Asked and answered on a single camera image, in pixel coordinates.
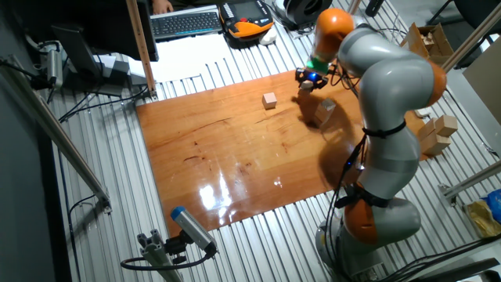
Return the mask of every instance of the blue led light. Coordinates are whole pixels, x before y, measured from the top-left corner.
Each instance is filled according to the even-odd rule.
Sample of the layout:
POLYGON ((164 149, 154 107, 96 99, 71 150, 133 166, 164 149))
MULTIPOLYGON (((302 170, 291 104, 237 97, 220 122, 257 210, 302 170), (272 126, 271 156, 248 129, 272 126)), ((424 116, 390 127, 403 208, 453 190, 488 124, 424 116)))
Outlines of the blue led light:
POLYGON ((314 81, 316 79, 316 75, 317 75, 316 73, 310 73, 308 75, 308 79, 311 80, 311 81, 314 81))

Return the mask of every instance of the person's hand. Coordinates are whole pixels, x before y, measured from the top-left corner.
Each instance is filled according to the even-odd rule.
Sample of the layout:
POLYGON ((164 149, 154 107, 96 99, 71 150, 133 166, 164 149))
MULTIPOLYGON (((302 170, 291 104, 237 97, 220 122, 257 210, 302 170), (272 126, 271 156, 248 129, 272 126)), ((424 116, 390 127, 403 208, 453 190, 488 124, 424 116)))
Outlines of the person's hand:
POLYGON ((153 15, 174 12, 172 4, 167 0, 153 0, 153 15))

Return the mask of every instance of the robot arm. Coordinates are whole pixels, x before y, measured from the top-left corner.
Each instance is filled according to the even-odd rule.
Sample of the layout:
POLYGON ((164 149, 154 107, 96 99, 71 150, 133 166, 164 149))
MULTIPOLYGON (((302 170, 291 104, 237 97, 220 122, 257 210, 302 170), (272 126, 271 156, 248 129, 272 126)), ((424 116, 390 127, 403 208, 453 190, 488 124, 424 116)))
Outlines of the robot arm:
POLYGON ((420 144, 404 117, 409 110, 435 103, 446 87, 440 67, 391 44, 371 28, 356 27, 351 15, 340 9, 320 14, 303 80, 311 74, 324 78, 334 59, 360 78, 359 105, 368 150, 365 169, 347 191, 356 196, 344 199, 344 225, 327 222, 327 228, 319 229, 324 237, 336 237, 336 243, 317 241, 327 263, 336 258, 330 254, 334 250, 349 262, 351 256, 369 254, 419 230, 417 208, 394 198, 415 175, 420 159, 420 144))

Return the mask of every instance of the stack of wooden blocks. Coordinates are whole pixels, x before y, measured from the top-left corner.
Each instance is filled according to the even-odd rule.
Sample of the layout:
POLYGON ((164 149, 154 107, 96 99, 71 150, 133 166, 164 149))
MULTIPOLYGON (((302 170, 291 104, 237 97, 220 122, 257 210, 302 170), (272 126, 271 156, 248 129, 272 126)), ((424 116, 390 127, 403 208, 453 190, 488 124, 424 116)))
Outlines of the stack of wooden blocks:
POLYGON ((457 119, 448 115, 433 117, 417 133, 421 153, 428 156, 440 154, 451 144, 450 136, 457 130, 457 119))

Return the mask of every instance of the keyboard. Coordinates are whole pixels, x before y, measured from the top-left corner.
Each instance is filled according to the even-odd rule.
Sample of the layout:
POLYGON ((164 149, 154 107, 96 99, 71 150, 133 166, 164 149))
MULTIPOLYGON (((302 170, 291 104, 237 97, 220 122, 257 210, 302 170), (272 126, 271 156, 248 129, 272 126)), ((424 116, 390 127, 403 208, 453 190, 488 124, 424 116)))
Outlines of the keyboard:
POLYGON ((155 41, 222 31, 216 12, 187 13, 151 19, 155 41))

